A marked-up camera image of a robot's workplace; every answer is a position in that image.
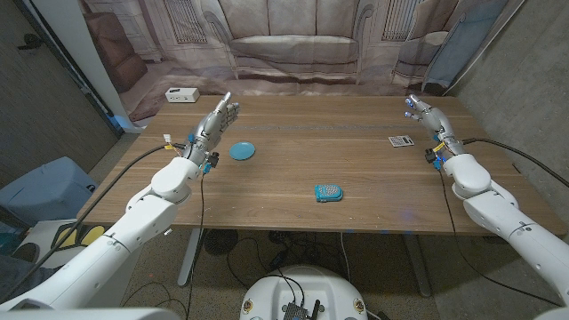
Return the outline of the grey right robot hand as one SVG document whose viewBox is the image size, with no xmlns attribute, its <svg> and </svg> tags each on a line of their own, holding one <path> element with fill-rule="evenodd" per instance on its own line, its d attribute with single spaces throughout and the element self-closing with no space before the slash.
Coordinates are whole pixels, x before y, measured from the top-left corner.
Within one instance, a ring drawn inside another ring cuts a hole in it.
<svg viewBox="0 0 569 320">
<path fill-rule="evenodd" d="M 462 143 L 455 137 L 450 121 L 439 108 L 432 107 L 414 94 L 405 98 L 405 104 L 413 110 L 406 111 L 405 117 L 423 125 L 429 137 L 437 143 L 435 147 L 425 150 L 427 162 L 433 164 L 436 170 L 440 171 L 453 156 L 465 153 Z"/>
</svg>

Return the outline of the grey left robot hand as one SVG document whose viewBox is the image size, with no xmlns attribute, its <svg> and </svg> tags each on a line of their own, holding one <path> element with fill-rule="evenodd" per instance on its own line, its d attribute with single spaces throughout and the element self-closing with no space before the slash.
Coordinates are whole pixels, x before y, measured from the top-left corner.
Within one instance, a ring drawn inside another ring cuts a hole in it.
<svg viewBox="0 0 569 320">
<path fill-rule="evenodd" d="M 210 153 L 217 147 L 221 135 L 238 118 L 240 106 L 231 103 L 232 94 L 227 92 L 215 109 L 205 116 L 188 136 L 188 145 L 182 156 L 196 165 L 205 162 Z"/>
</svg>

